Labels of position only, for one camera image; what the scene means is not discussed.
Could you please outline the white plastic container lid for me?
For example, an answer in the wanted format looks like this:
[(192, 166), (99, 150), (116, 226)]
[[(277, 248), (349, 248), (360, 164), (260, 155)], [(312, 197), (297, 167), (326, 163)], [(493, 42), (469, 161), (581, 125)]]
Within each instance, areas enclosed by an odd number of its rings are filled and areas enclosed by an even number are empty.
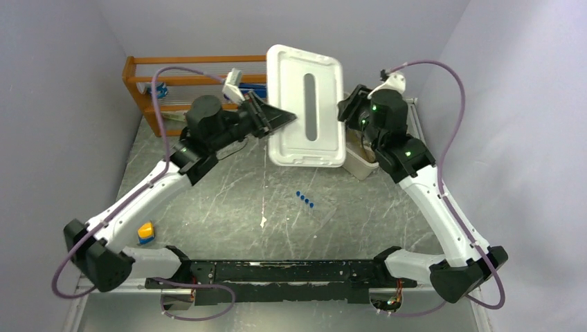
[(296, 115), (270, 135), (268, 155), (283, 167), (340, 167), (345, 127), (338, 121), (343, 99), (341, 63), (326, 55), (276, 44), (267, 51), (267, 100)]

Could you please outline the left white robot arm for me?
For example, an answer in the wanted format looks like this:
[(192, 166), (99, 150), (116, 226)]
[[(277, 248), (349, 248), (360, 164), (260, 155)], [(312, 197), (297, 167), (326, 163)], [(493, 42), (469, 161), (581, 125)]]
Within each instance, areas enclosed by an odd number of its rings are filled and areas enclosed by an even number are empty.
[(74, 219), (64, 227), (72, 263), (100, 292), (112, 291), (129, 278), (161, 278), (173, 287), (185, 286), (192, 269), (183, 252), (174, 246), (132, 248), (130, 239), (154, 212), (198, 183), (219, 162), (218, 151), (248, 136), (273, 134), (296, 118), (252, 91), (232, 111), (213, 95), (196, 98), (168, 157), (104, 212), (85, 223)]

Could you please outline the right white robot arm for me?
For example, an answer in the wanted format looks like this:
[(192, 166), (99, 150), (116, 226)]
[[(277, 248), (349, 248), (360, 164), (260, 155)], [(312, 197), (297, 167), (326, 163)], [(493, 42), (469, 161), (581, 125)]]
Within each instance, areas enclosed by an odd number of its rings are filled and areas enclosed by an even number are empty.
[(431, 285), (446, 302), (456, 303), (490, 279), (508, 259), (460, 216), (448, 189), (437, 177), (439, 165), (425, 143), (408, 133), (408, 103), (394, 89), (359, 84), (338, 103), (338, 120), (361, 134), (380, 169), (407, 193), (440, 242), (442, 254), (427, 255), (391, 247), (377, 256), (375, 281), (398, 279)]

